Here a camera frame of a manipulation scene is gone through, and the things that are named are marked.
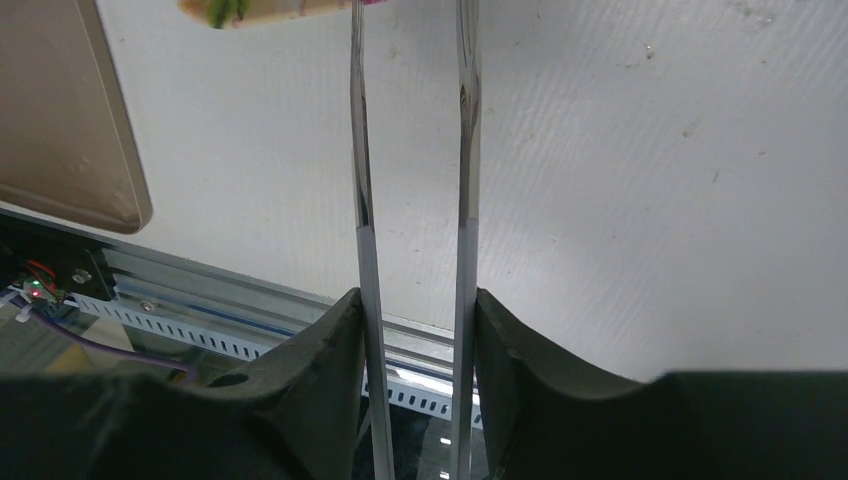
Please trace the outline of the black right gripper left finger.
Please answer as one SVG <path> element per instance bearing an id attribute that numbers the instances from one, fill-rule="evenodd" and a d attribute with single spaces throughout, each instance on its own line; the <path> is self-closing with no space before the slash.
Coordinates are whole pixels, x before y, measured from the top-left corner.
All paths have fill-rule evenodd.
<path id="1" fill-rule="evenodd" d="M 244 479 L 348 479 L 364 375 L 364 311 L 353 288 L 312 325 L 206 388 L 237 408 Z"/>

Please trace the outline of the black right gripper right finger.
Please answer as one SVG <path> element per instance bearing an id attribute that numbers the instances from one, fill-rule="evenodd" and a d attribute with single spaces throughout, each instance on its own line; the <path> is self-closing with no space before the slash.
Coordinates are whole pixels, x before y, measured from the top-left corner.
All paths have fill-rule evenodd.
<path id="1" fill-rule="evenodd" d="M 496 479 L 660 479 L 663 458 L 624 399 L 641 388 L 530 328 L 487 290 L 475 306 L 475 369 Z"/>

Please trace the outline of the silver metal tongs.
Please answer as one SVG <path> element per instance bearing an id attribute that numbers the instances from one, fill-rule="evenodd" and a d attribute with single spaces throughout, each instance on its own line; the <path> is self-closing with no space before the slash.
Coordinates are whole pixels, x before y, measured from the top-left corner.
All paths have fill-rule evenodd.
<path id="1" fill-rule="evenodd" d="M 406 41 L 400 65 L 413 77 L 392 79 L 392 63 L 366 72 L 365 5 L 352 5 L 350 111 L 360 291 L 372 412 L 375 472 L 395 475 L 386 373 L 385 321 L 433 324 L 423 293 L 404 294 L 410 271 L 381 274 L 379 257 L 423 255 L 448 261 L 446 234 L 456 229 L 452 330 L 451 453 L 453 479 L 471 473 L 474 308 L 480 203 L 480 5 L 455 3 L 452 29 Z"/>

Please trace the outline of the gold box lid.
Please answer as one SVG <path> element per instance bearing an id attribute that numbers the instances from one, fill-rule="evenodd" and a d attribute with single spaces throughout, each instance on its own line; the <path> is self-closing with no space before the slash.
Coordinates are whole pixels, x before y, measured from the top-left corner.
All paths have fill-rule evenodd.
<path id="1" fill-rule="evenodd" d="M 152 217 L 93 1 L 1 4 L 1 199 L 119 234 Z"/>

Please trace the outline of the floral rectangular tray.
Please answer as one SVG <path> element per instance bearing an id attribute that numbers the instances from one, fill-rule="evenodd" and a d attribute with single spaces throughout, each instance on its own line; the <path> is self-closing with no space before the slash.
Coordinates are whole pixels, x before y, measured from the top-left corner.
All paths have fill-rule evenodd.
<path id="1" fill-rule="evenodd" d="M 178 9 L 191 19 L 217 30 L 281 22 L 350 9 L 350 0 L 180 0 Z"/>

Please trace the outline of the aluminium mounting rail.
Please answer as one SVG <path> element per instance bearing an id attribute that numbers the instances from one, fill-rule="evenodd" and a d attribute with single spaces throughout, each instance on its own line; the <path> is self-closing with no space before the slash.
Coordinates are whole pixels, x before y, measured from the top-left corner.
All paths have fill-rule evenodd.
<path id="1" fill-rule="evenodd" d="M 105 253 L 123 299 L 150 301 L 173 309 L 227 314 L 280 328 L 302 327 L 335 303 L 323 297 L 133 245 L 123 236 L 86 231 L 50 218 L 33 216 L 2 204 L 1 213 L 37 225 L 93 240 Z M 453 333 L 382 311 L 387 361 L 399 368 L 448 382 L 452 378 Z"/>

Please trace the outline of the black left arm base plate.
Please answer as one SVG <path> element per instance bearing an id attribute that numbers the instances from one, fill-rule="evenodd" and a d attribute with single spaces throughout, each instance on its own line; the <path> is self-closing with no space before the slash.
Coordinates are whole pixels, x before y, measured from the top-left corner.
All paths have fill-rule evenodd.
<path id="1" fill-rule="evenodd" d="M 116 282 L 104 244 L 74 233 L 1 215 L 1 286 L 34 280 L 60 299 L 81 294 L 109 301 Z"/>

